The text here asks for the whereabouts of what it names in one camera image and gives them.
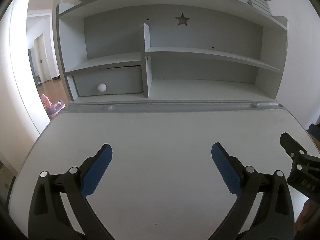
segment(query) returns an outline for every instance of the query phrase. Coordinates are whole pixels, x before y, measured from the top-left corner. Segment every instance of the door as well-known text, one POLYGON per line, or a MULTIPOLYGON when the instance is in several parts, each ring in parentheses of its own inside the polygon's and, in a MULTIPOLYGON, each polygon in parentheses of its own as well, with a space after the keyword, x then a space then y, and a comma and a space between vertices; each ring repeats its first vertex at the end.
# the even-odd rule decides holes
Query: door
POLYGON ((36 54, 36 62, 37 62, 36 65, 38 68, 41 82, 51 80, 43 34, 41 34, 38 38, 34 40, 34 46, 35 46, 35 54, 36 54))

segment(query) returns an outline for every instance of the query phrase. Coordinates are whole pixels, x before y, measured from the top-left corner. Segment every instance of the drawer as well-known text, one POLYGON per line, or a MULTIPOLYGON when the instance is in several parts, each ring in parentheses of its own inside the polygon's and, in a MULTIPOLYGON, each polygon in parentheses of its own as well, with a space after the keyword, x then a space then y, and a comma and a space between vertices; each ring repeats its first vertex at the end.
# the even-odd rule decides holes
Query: drawer
POLYGON ((109 68, 93 73, 77 74, 74 75, 74 80, 81 97, 143 92, 141 66, 109 68), (99 84, 105 84, 107 89, 100 92, 99 84))

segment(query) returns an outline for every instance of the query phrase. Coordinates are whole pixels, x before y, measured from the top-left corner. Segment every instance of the drawer knob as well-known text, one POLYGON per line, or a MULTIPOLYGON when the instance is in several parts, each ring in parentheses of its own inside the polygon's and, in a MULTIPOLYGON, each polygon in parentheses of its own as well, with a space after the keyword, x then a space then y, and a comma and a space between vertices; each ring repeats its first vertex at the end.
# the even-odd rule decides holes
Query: drawer knob
POLYGON ((106 90, 107 90, 107 85, 106 85, 106 84, 103 84, 103 83, 99 84, 99 85, 98 85, 98 90, 99 90, 100 92, 106 91, 106 90))

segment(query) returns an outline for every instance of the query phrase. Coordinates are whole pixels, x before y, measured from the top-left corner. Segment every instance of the pink toy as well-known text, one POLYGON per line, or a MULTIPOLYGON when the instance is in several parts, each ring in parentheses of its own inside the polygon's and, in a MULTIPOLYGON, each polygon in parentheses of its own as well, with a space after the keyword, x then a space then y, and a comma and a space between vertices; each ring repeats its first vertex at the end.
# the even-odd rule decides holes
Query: pink toy
POLYGON ((53 117, 55 117, 61 111, 61 109, 66 107, 62 100, 59 100, 55 104, 52 104, 45 94, 42 94, 41 101, 50 120, 52 120, 53 117))

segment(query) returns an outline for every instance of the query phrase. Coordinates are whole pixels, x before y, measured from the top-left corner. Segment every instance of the top shelf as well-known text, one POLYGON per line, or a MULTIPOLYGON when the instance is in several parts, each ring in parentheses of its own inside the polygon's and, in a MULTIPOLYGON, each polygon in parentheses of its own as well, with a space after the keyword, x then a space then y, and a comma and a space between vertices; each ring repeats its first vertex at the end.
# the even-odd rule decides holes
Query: top shelf
POLYGON ((246 19, 262 27, 282 28, 287 30, 285 25, 274 19, 272 16, 238 0, 91 0, 60 13, 59 17, 85 18, 124 7, 156 4, 186 5, 212 9, 246 19))

